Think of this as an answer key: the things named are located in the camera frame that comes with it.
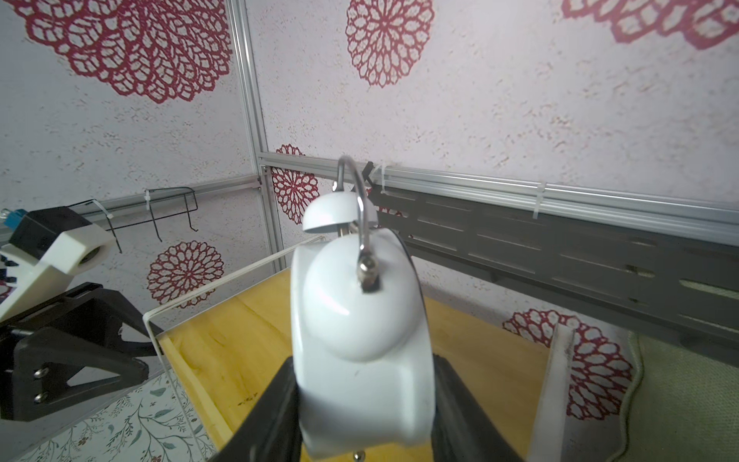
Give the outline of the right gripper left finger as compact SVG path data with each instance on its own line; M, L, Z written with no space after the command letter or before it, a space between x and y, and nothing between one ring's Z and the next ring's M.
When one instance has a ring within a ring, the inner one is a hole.
M244 422L211 461L299 461L299 390L288 357Z

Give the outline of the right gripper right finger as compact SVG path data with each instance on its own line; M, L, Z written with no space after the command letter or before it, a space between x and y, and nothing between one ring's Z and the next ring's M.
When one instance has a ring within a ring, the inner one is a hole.
M523 458L500 434L448 359L435 354L435 461L515 461Z

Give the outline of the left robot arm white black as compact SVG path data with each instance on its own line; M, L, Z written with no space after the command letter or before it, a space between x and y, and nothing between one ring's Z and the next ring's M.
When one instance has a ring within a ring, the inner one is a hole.
M1 417L32 422L143 383L154 346L126 341L146 333L123 294L84 283L1 323Z

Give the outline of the yellow wooden two-tier shelf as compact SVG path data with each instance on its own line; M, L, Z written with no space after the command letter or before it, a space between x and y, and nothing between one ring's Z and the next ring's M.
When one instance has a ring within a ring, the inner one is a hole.
M396 234L304 244L290 271L162 333L217 461L558 461L573 333L550 346L425 298Z

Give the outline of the white twin-bell alarm clock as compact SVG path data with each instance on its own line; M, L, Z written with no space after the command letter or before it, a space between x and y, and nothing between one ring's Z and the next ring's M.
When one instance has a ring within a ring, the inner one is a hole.
M299 427L309 456L426 442L435 416L430 332L421 284L400 237L378 224L356 163L306 209L291 267Z

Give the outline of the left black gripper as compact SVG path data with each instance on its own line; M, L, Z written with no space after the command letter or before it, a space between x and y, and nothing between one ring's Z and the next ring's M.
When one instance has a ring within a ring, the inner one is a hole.
M1 323L1 417L32 422L148 380L148 333L123 294L85 283Z

